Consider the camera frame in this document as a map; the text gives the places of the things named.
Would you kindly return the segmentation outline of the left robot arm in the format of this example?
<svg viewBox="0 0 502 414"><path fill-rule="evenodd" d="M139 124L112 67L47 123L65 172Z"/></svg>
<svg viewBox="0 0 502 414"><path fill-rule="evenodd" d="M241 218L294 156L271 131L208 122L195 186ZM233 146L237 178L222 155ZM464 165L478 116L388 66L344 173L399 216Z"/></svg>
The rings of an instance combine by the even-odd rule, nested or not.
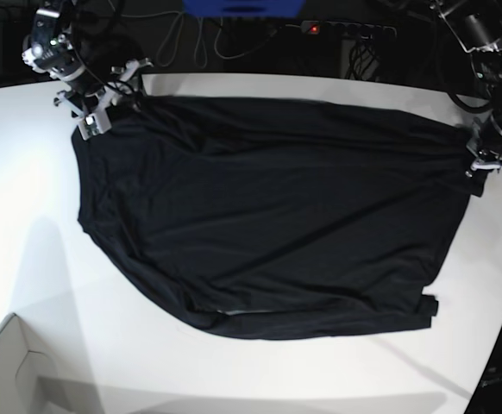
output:
<svg viewBox="0 0 502 414"><path fill-rule="evenodd" d="M453 103L474 119L467 148L474 156L467 169L502 171L502 8L496 1L430 1L434 23L443 24L468 56L472 72L486 93L487 102L472 106L451 88L444 89Z"/></svg>

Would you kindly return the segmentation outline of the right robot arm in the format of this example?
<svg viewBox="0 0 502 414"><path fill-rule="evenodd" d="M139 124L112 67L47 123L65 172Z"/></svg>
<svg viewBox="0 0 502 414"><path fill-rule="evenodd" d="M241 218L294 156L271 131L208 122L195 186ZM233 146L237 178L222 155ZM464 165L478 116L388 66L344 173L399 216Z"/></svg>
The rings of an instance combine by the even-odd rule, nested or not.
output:
<svg viewBox="0 0 502 414"><path fill-rule="evenodd" d="M22 60L34 72L47 74L67 88L53 104L65 104L84 140L112 128L108 108L131 104L139 108L144 95L141 71L154 65L127 35L114 29L122 22L124 1L112 6L96 33L88 27L100 21L83 1L45 1L35 11Z"/></svg>

